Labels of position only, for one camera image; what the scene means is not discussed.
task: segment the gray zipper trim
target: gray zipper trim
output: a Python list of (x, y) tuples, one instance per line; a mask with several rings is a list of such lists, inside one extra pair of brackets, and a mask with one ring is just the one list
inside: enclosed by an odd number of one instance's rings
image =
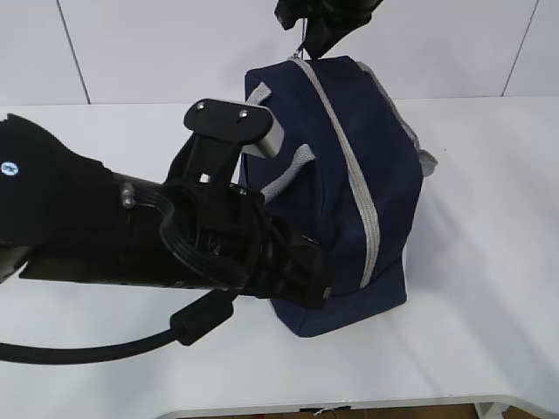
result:
[(313, 68), (304, 60), (300, 58), (291, 58), (291, 60), (298, 65), (301, 70), (307, 75), (308, 79), (314, 86), (314, 90), (321, 98), (322, 105), (326, 109), (328, 117), (332, 121), (332, 126), (338, 137), (338, 141), (342, 146), (343, 155), (348, 165), (349, 186), (355, 198), (355, 204), (361, 216), (363, 228), (365, 230), (365, 240), (367, 245), (367, 255), (365, 258), (365, 267), (363, 269), (363, 276), (360, 287), (367, 286), (375, 268), (376, 258), (378, 256), (378, 249), (381, 242), (380, 228), (378, 225), (378, 214), (376, 213), (373, 198), (369, 192), (369, 186), (365, 180), (365, 176), (359, 167), (359, 162), (355, 158), (355, 154), (349, 145), (348, 137), (343, 132), (343, 127), (338, 117), (335, 114), (332, 104), (328, 100), (328, 96), (322, 88), (321, 82), (316, 77)]

